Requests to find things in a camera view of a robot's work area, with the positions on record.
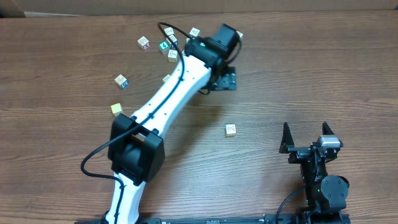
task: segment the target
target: wooden table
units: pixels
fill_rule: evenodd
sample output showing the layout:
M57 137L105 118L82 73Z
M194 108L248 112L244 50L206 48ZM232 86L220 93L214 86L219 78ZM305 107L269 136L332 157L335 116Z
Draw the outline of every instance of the wooden table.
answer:
M158 21L203 36L225 22L244 42L238 89L195 95L172 124L141 213L275 213L302 185L300 166L278 153L283 122L307 146L327 121L345 145L327 165L351 183L345 213L397 222L398 12L363 11L0 19L0 223L73 223L109 209L114 182L83 175L80 162L108 140L112 104L131 114L174 69L159 53ZM87 169L112 174L106 153Z

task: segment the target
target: wooden surface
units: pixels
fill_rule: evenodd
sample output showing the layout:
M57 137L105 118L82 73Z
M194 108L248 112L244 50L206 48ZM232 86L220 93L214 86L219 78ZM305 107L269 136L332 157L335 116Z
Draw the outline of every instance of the wooden surface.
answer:
M238 90L195 95L183 109L141 213L275 213L302 185L299 165L278 153L283 122L307 146L327 121L345 145L327 165L351 183L345 213L353 223L397 222L398 12L363 11L1 19L0 223L72 223L109 209L113 181L83 175L80 162L109 139L112 104L131 114L173 70L157 48L158 21L202 35L225 22L244 42ZM236 124L234 138L226 124ZM88 169L111 174L106 153Z

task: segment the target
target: wooden block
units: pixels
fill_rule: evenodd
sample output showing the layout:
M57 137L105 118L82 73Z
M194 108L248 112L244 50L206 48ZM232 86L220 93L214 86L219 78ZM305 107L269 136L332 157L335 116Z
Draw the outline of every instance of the wooden block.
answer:
M170 79L171 75L167 74L164 78L163 78L163 82L166 83L169 79Z
M171 27L165 28L164 32L166 33L166 35L174 35L174 30Z
M225 130L226 130L227 137L235 136L235 134L236 134L235 124L227 124L225 126Z
M237 33L238 33L238 35L239 35L239 40L242 40L242 38L243 38L243 34L241 33L241 32L239 32L239 31L236 31Z
M177 38L174 37L174 35L170 35L169 37L170 37L170 39L172 39L172 41L173 41L173 43L175 43L175 45L178 45L178 40L177 40ZM174 46L172 45L172 43L168 39L166 39L166 40L170 45L170 49L173 49Z
M126 86L129 85L129 80L127 80L123 75L119 75L118 77L116 77L114 79L114 81L116 82L116 84L118 84L118 86L122 89L124 89Z
M149 40L147 38L145 38L144 36L142 36L139 40L138 40L138 45L140 46L140 48L142 50L146 50L149 47Z
M120 105L120 103L116 103L116 104L112 105L111 109L112 109L113 115L115 115L115 116L123 113L123 108L122 108L122 105Z
M178 52L176 50L169 50L169 54L167 56L169 62L177 62Z
M167 41L163 41L162 43L159 44L159 50L162 52L163 55L167 54L170 50L170 46L167 43Z
M200 36L200 30L198 30L198 29L192 27L191 32L189 32L189 36L192 37L192 38L195 38L195 37L197 37L197 36Z

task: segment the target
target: yellow cube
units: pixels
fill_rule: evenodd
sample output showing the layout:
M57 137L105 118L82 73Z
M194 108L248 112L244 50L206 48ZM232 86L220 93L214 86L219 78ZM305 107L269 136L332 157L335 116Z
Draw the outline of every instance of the yellow cube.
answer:
M115 116L123 113L122 105L120 105L120 103L116 103L115 105L112 105L111 109L112 109L113 115L115 115Z

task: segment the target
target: small cube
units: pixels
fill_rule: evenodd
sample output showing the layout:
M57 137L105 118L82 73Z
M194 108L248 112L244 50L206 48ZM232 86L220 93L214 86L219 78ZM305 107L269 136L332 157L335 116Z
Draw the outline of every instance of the small cube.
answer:
M165 28L164 32L166 33L166 35L174 35L174 30L171 27Z
M239 40L242 40L243 34L241 32L239 32L239 31L236 31L236 33L238 33L238 35L239 35Z
M163 41L159 44L159 50L162 52L163 55L167 54L170 50L170 46L166 41Z
M196 38L199 35L200 35L200 30L198 30L194 27L192 28L191 32L189 32L189 36L192 38Z
M123 113L122 105L120 103L116 103L115 105L111 106L112 113L115 116L118 116L119 114Z
M169 54L167 56L169 62L177 62L178 53L176 50L169 50Z
M163 78L163 82L166 83L169 79L170 79L171 75L167 74L164 78Z
M122 89L124 89L126 86L129 85L129 80L127 80L123 75L119 75L118 77L116 77L114 79L114 81L116 82L116 84L118 84L118 86Z
M226 128L226 136L227 137L235 136L235 134L236 134L235 124L227 124L225 126L225 128Z
M173 43L175 43L175 45L178 45L178 40L177 40L177 38L174 37L174 35L170 35L169 37L173 41ZM170 45L170 49L173 49L174 46L172 45L172 43L168 39L167 39L167 42Z
M139 40L138 40L138 45L140 46L140 48L142 48L143 50L148 49L149 47L149 40L142 36Z

